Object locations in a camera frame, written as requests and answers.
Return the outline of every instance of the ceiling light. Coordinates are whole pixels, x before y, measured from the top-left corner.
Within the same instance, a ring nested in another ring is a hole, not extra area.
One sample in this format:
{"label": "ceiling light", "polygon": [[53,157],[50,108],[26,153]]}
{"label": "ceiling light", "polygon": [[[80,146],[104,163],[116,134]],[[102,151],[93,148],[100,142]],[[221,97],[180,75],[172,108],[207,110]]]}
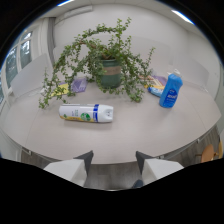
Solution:
{"label": "ceiling light", "polygon": [[58,6],[62,6],[62,5],[65,5],[65,4],[67,4],[67,3],[69,3],[69,2],[73,2],[74,0],[68,0],[68,1],[64,1],[64,2],[62,2],[62,3],[60,3]]}
{"label": "ceiling light", "polygon": [[184,21],[194,24],[193,22],[191,22],[186,16],[184,16],[182,13],[175,11],[175,10],[171,10],[173,13],[177,14],[178,16],[180,16]]}

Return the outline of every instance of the bottle cap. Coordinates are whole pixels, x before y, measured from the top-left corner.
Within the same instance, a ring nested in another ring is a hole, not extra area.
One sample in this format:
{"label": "bottle cap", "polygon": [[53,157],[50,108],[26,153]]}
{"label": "bottle cap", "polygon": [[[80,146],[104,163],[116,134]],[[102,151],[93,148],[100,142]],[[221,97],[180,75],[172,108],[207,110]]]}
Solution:
{"label": "bottle cap", "polygon": [[182,75],[180,74],[180,72],[177,69],[174,69],[173,74],[178,77],[182,77]]}

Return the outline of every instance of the potted plant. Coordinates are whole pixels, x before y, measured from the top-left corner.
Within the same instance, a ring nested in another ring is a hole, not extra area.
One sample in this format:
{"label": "potted plant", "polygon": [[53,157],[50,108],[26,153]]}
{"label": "potted plant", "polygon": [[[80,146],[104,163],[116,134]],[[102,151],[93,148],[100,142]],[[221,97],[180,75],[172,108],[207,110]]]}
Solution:
{"label": "potted plant", "polygon": [[[77,73],[82,72],[91,74],[92,76],[87,78],[87,81],[95,81],[104,93],[119,95],[126,92],[132,101],[141,101],[144,93],[142,86],[147,84],[146,81],[152,72],[149,64],[155,48],[151,48],[146,61],[143,61],[139,54],[134,55],[131,52],[131,36],[125,41],[122,40],[122,33],[128,28],[131,19],[128,18],[125,25],[122,25],[121,22],[122,20],[118,19],[117,26],[114,28],[99,24],[95,30],[84,31],[82,35],[79,34],[75,37],[75,41],[71,45],[65,46],[60,58],[54,64],[51,79],[48,79],[48,74],[45,71],[44,99],[39,99],[40,108],[44,109],[48,106],[49,100],[53,96],[61,99],[63,103],[68,103],[62,97],[65,88],[59,85],[61,82],[57,76],[59,71],[62,72],[65,82],[68,83],[68,97],[75,96],[75,92],[71,90],[71,84]],[[92,38],[93,35],[99,33],[112,33],[107,45],[102,44],[100,39]],[[80,51],[84,45],[89,51],[86,56],[80,59]],[[70,76],[66,72],[67,67],[73,71]]]}

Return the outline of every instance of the white tube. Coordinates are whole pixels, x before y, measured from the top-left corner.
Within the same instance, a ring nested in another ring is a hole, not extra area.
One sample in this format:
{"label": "white tube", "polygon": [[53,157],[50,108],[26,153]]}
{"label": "white tube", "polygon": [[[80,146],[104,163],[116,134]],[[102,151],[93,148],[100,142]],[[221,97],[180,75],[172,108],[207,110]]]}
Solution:
{"label": "white tube", "polygon": [[63,104],[59,116],[66,120],[112,122],[114,108],[99,104]]}

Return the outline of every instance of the ceiling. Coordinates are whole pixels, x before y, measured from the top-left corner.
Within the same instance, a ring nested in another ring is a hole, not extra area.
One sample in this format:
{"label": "ceiling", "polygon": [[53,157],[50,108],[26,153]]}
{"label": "ceiling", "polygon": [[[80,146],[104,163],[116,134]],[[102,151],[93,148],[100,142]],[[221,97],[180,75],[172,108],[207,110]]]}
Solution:
{"label": "ceiling", "polygon": [[65,12],[68,12],[75,8],[80,8],[80,7],[88,6],[88,5],[99,5],[99,4],[126,4],[126,5],[133,5],[133,6],[149,9],[151,11],[157,12],[171,19],[172,21],[179,24],[184,29],[206,39],[204,35],[202,34],[202,32],[198,28],[196,28],[193,24],[185,22],[179,16],[171,12],[172,8],[154,0],[75,0],[63,6],[60,6],[60,7],[57,6],[53,8],[52,10],[42,15],[40,18],[58,17],[64,14]]}

